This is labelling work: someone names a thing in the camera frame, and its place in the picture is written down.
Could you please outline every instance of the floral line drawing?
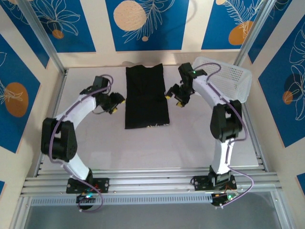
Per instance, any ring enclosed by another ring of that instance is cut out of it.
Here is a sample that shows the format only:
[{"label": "floral line drawing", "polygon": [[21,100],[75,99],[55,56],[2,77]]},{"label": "floral line drawing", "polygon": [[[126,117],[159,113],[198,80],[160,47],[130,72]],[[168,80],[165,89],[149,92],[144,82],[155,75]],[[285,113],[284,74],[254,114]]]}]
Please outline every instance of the floral line drawing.
[{"label": "floral line drawing", "polygon": [[[11,0],[1,0],[11,11],[12,15],[28,24],[19,7]],[[37,17],[42,23],[47,33],[51,33],[55,38],[62,39],[64,31],[78,35],[78,30],[74,23],[80,20],[80,15],[66,10],[66,0],[32,0],[29,1]]]},{"label": "floral line drawing", "polygon": [[136,39],[148,41],[151,34],[162,26],[162,13],[171,8],[175,0],[171,0],[168,6],[165,3],[169,0],[125,0],[114,10],[113,17],[117,26],[125,31],[123,37],[125,43]]},{"label": "floral line drawing", "polygon": [[[7,53],[0,52],[0,67],[4,64],[6,55],[7,55]],[[17,94],[17,93],[14,93],[14,92],[8,90],[0,80],[0,102],[1,102],[1,104],[3,104],[6,100],[9,102],[10,99],[16,99],[16,100],[22,101],[21,96],[22,96],[22,92]]]},{"label": "floral line drawing", "polygon": [[290,52],[289,62],[292,64],[291,72],[286,83],[283,101],[285,104],[295,102],[296,121],[305,118],[305,23],[297,33]]},{"label": "floral line drawing", "polygon": [[223,5],[227,9],[230,18],[233,18],[237,25],[229,35],[229,42],[232,45],[240,45],[244,42],[252,24],[253,17],[259,12],[264,0],[258,0],[246,8],[243,0],[216,0],[217,5]]},{"label": "floral line drawing", "polygon": [[274,6],[272,7],[271,12],[269,13],[269,17],[271,17],[272,19],[275,16],[275,11],[279,10],[282,11],[286,8],[286,6],[288,5],[290,0],[277,0],[274,3]]}]

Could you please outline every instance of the basket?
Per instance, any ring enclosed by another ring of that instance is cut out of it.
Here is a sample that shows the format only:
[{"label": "basket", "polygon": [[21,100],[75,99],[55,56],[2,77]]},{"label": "basket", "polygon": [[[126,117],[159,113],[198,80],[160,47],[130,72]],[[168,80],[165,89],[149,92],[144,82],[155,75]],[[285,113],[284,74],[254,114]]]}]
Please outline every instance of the basket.
[{"label": "basket", "polygon": [[[195,69],[197,66],[209,62],[218,63],[222,67],[219,73],[211,76],[210,81],[230,100],[239,100],[241,103],[246,102],[250,93],[252,73],[247,69],[202,56],[197,57],[192,66]],[[204,69],[210,75],[217,71],[219,67],[215,64],[210,64],[199,69]]]}]

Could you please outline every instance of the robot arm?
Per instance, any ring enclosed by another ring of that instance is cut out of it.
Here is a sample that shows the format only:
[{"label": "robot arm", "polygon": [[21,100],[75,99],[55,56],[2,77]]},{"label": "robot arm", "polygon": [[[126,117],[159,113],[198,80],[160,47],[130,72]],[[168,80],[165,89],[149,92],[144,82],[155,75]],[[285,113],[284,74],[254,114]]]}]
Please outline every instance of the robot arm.
[{"label": "robot arm", "polygon": [[[61,161],[71,174],[80,180],[84,180],[92,184],[93,177],[91,170],[82,162],[77,151],[77,141],[75,129],[79,123],[92,112],[97,106],[101,106],[105,112],[114,113],[118,104],[124,103],[125,99],[119,93],[99,92],[83,99],[88,94],[104,88],[108,85],[107,78],[96,76],[91,87],[84,89],[76,101],[81,101],[75,106],[69,114],[62,119],[57,135],[53,141],[52,159]],[[41,152],[49,154],[51,134],[57,122],[74,106],[71,105],[66,111],[59,114],[55,118],[46,118],[42,125]]]},{"label": "robot arm", "polygon": [[[182,64],[178,70],[182,78],[182,84],[180,86],[175,84],[170,88],[166,98],[169,99],[174,95],[178,100],[177,105],[184,107],[189,102],[190,95],[197,92],[212,108],[210,130],[215,138],[215,153],[210,166],[209,181],[213,187],[221,185],[231,179],[230,169],[227,166],[230,164],[233,149],[233,143],[230,144],[230,142],[238,137],[238,133],[242,130],[242,124],[233,110],[208,85],[208,76],[204,70],[194,71],[190,63]],[[215,86],[214,88],[224,99],[230,101]],[[230,101],[230,104],[241,115],[241,103],[236,100]]]}]

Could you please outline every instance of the black fabric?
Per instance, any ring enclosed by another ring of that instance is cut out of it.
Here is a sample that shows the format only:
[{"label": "black fabric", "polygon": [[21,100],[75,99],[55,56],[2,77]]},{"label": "black fabric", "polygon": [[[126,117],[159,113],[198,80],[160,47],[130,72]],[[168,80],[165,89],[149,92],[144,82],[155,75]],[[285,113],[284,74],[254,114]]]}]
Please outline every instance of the black fabric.
[{"label": "black fabric", "polygon": [[126,68],[127,99],[125,129],[168,125],[163,65]]}]

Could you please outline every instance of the white tabletop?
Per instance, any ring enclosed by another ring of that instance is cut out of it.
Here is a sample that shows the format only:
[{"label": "white tabletop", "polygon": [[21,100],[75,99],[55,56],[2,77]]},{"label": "white tabletop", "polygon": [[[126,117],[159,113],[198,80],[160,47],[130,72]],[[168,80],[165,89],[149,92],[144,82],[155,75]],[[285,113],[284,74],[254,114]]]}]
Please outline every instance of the white tabletop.
[{"label": "white tabletop", "polygon": [[[126,97],[125,67],[72,68],[68,71],[58,113],[70,106],[84,88],[92,85],[94,77],[101,74],[112,75],[112,92]],[[167,90],[180,80],[178,66],[164,67]],[[76,129],[80,158],[91,169],[208,167],[215,144],[210,132],[212,109],[198,95],[192,95],[184,108],[177,107],[176,103],[174,98],[168,101],[170,125],[162,127],[125,130],[124,104],[112,115],[90,113]],[[231,165],[258,166],[250,138],[234,145]],[[47,157],[41,168],[61,169]]]}]

